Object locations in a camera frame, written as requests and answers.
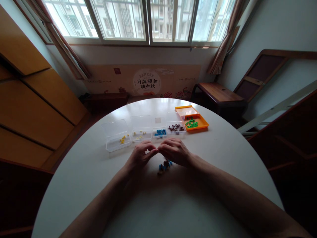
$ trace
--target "curtain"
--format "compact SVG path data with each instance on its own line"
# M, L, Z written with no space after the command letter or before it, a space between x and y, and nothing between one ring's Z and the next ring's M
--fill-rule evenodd
M63 35L60 33L53 19L48 13L44 3L41 0L27 0L30 7L40 18L46 30L48 31L53 43L57 47L59 53L62 55L70 70L76 79L86 80L90 78L89 71L85 68L76 53L72 50Z
M220 74L221 73L221 68L226 56L226 53L228 51L231 39L232 39L232 34L235 30L235 28L238 25L238 22L240 20L240 17L246 7L246 2L247 0L236 0L232 14L229 19L229 24L227 28L226 35L221 42L214 58L212 59L209 69L207 73L209 74Z

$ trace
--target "chair backrest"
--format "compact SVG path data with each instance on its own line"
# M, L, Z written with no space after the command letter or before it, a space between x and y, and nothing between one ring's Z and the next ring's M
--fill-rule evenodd
M262 50L233 92L250 102L289 59L317 60L317 52Z

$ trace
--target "glass pane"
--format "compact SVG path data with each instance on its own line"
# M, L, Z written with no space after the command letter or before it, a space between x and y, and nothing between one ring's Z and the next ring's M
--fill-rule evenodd
M63 36L98 38L83 0L43 0Z
M194 0L178 0L175 41L188 41Z
M199 1L193 41L222 41L235 0Z
M104 39L145 40L140 0L93 0Z
M194 0L179 0L175 41L188 41ZM153 42L172 42L174 0L151 0Z

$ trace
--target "window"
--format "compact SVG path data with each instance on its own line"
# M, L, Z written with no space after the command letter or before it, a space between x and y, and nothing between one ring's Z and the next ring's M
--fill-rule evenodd
M154 29L155 29L155 31L159 31L159 20L158 19L156 19L154 21Z
M236 0L42 1L69 43L218 46ZM27 1L18 4L51 42Z
M221 5L217 2L217 0L199 2L193 41L222 41L235 0L223 0Z
M68 16L68 18L76 30L81 30L81 27L79 25L79 22L78 22L76 16Z
M94 29L95 27L94 27L89 15L86 15L86 20L87 20L87 22L89 24L90 29Z

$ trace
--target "white oval table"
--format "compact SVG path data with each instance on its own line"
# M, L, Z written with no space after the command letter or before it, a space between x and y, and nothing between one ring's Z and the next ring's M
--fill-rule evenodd
M125 119L131 130L130 116L166 116L166 112L184 105L193 105L209 127L174 137L182 139L191 152L241 179L283 209L261 159L227 121L188 101L147 99L106 115L74 144L46 190L32 237L59 237L127 161L136 144L108 153L101 124ZM152 142L158 146L162 139ZM158 177L163 160L157 154L144 173L130 181L104 237L251 237L210 189L185 168L174 164Z

